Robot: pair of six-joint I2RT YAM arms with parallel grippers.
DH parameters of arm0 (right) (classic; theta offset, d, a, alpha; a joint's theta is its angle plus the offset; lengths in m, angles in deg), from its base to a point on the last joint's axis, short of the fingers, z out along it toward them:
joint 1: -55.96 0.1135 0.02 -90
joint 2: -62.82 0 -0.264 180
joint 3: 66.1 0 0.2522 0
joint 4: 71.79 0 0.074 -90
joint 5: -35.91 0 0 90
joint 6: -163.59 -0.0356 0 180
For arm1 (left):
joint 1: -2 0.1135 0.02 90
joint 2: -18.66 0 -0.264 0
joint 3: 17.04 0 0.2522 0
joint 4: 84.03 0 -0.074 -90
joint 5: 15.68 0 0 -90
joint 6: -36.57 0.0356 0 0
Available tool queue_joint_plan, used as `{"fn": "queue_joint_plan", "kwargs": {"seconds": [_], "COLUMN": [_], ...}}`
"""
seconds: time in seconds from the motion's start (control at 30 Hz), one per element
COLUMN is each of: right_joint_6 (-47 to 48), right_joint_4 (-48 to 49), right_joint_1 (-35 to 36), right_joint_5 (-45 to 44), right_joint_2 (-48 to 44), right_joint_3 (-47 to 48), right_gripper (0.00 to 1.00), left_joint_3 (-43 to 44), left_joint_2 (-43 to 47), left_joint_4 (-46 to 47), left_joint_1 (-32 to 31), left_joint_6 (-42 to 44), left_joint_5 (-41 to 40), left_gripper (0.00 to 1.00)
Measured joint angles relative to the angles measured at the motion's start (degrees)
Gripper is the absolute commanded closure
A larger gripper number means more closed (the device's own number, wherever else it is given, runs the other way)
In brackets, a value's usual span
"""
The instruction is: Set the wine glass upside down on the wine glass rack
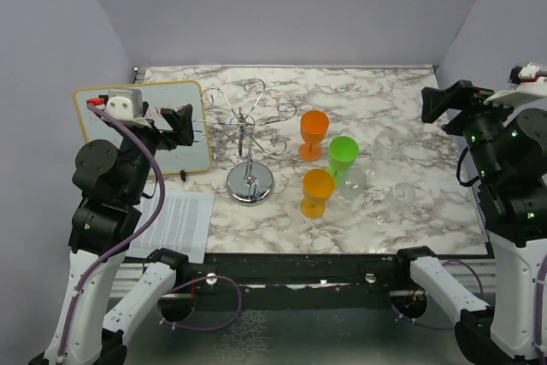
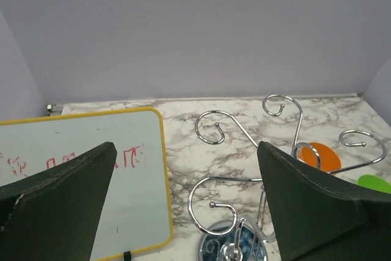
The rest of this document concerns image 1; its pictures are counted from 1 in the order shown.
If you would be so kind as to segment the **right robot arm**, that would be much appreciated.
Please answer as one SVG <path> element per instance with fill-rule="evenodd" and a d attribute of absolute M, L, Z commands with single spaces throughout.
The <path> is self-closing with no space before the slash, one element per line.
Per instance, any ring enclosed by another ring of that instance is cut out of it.
<path fill-rule="evenodd" d="M 456 280 L 426 247 L 401 249 L 392 269 L 403 289 L 424 290 L 449 317 L 461 353 L 474 364 L 546 361 L 546 113 L 521 89 L 492 91 L 460 80 L 421 92 L 421 119 L 466 140 L 478 175 L 478 205 L 496 263 L 488 304 Z"/>

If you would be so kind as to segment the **green wine glass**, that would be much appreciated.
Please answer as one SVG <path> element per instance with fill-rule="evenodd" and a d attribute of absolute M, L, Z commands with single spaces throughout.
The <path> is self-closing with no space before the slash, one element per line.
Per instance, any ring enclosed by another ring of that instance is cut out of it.
<path fill-rule="evenodd" d="M 328 147 L 327 172 L 334 178 L 335 186 L 342 181 L 359 155 L 358 143 L 349 136 L 333 138 Z"/>

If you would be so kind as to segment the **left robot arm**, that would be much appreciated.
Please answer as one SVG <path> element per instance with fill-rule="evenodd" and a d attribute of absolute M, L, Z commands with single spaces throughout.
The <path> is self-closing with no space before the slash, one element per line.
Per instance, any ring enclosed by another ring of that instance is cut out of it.
<path fill-rule="evenodd" d="M 105 97 L 89 100 L 88 107 L 123 139 L 120 146 L 92 140 L 75 158 L 73 183 L 82 200 L 68 242 L 68 288 L 53 338 L 33 364 L 122 364 L 147 314 L 164 293 L 183 290 L 190 277 L 187 255 L 153 250 L 138 283 L 113 308 L 108 306 L 130 243 L 151 227 L 165 201 L 155 154 L 192 145 L 193 107 L 162 109 L 167 131 L 152 120 L 140 126 L 108 114 Z"/>

